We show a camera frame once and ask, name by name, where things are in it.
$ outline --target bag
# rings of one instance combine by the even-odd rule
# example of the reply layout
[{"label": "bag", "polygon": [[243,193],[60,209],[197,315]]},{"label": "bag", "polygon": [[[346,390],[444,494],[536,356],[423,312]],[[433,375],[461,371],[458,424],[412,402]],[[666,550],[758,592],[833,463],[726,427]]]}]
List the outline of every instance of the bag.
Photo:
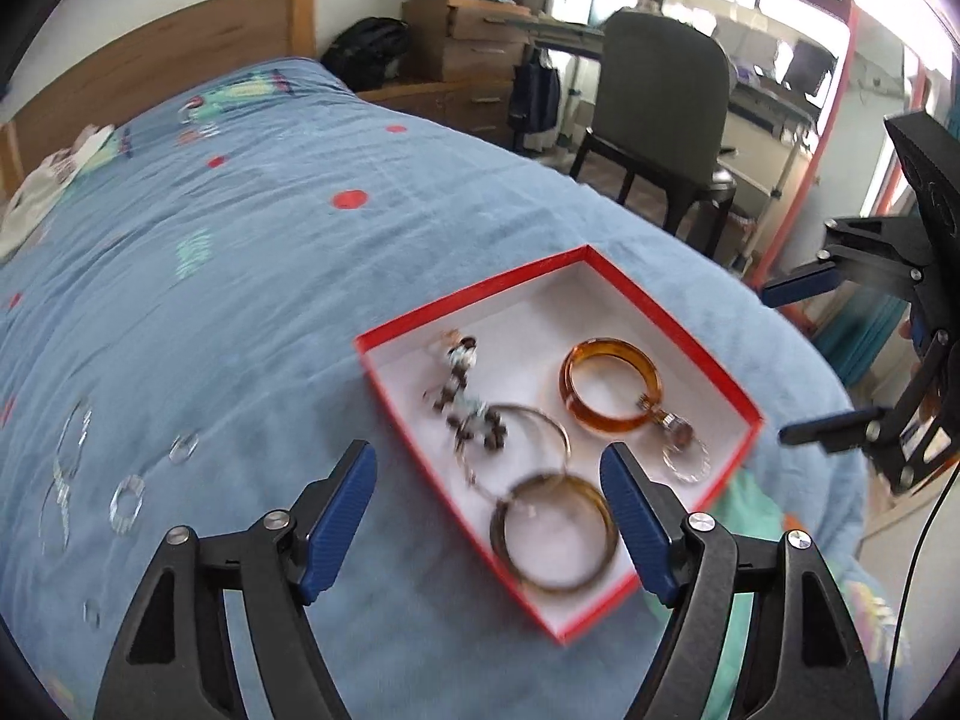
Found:
[{"label": "bag", "polygon": [[410,28],[397,19],[370,17],[340,34],[320,60],[352,92],[379,89],[387,67],[410,49]]},{"label": "bag", "polygon": [[560,74],[541,61],[534,50],[530,61],[514,69],[508,123],[514,132],[532,135],[557,126],[560,111]]}]

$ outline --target wooden dresser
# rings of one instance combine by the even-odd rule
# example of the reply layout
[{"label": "wooden dresser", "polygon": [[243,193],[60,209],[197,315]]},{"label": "wooden dresser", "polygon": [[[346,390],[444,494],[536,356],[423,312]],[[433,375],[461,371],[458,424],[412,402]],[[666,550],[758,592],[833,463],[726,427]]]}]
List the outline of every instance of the wooden dresser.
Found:
[{"label": "wooden dresser", "polygon": [[430,119],[496,143],[510,146],[507,109],[512,81],[400,81],[358,97],[401,113]]},{"label": "wooden dresser", "polygon": [[360,94],[362,100],[430,119],[499,146],[509,146],[507,127],[514,68],[523,61],[527,35],[504,23],[529,18],[511,2],[411,0],[403,4],[411,49],[405,80]]}]

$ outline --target metal screw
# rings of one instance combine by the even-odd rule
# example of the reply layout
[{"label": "metal screw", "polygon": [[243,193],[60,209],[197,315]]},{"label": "metal screw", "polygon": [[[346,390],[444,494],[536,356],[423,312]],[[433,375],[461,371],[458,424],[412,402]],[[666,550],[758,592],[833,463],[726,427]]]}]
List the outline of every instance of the metal screw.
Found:
[{"label": "metal screw", "polygon": [[690,517],[688,517],[688,522],[693,530],[700,531],[701,533],[709,533],[717,524],[717,521],[706,512],[693,512],[693,514],[690,514]]},{"label": "metal screw", "polygon": [[190,531],[187,530],[185,525],[178,525],[176,528],[171,528],[167,531],[167,543],[177,546],[178,544],[184,543],[190,538]]},{"label": "metal screw", "polygon": [[282,511],[282,509],[277,509],[275,512],[270,512],[267,514],[267,517],[263,518],[263,527],[268,531],[278,531],[282,528],[286,528],[290,524],[290,514]]},{"label": "metal screw", "polygon": [[789,541],[790,545],[797,549],[808,549],[810,544],[813,543],[813,539],[810,538],[809,533],[804,533],[803,531],[790,531],[790,533],[786,535],[786,541]]}]

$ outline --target black backpack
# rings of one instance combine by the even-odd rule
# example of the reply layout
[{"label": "black backpack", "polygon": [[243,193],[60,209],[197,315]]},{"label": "black backpack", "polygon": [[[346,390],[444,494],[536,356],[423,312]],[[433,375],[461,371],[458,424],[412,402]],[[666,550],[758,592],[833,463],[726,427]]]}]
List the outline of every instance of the black backpack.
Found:
[{"label": "black backpack", "polygon": [[387,66],[410,49],[410,28],[397,19],[361,19],[333,41],[320,60],[352,92],[379,89]]}]

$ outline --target black cable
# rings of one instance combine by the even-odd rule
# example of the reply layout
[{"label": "black cable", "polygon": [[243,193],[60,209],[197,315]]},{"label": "black cable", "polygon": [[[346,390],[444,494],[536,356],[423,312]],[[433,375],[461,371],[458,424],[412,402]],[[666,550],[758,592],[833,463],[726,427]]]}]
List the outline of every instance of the black cable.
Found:
[{"label": "black cable", "polygon": [[[957,449],[960,448],[960,442],[952,442],[947,449],[948,457],[952,457]],[[920,557],[920,548],[923,547],[923,540],[926,538],[926,534],[930,530],[930,526],[933,524],[933,518],[936,517],[937,512],[939,512],[940,507],[944,504],[944,500],[947,499],[947,493],[950,492],[950,488],[953,487],[953,483],[957,479],[957,473],[960,472],[960,461],[957,461],[953,467],[953,473],[950,474],[950,478],[947,479],[947,483],[944,485],[943,490],[940,493],[940,497],[937,498],[937,502],[933,505],[933,509],[930,509],[930,515],[926,519],[925,524],[923,524],[923,530],[920,531],[920,538],[917,539],[917,546],[913,549],[913,557],[910,559],[910,568],[906,572],[906,580],[904,581],[904,594],[901,596],[901,607],[896,613],[896,627],[894,628],[894,645],[890,650],[890,666],[887,668],[887,685],[883,691],[883,720],[888,720],[890,713],[890,692],[894,686],[894,664],[896,663],[896,648],[899,647],[899,635],[901,634],[901,628],[904,627],[904,610],[906,610],[906,597],[910,592],[910,583],[913,581],[913,571],[917,567],[917,560]]]}]

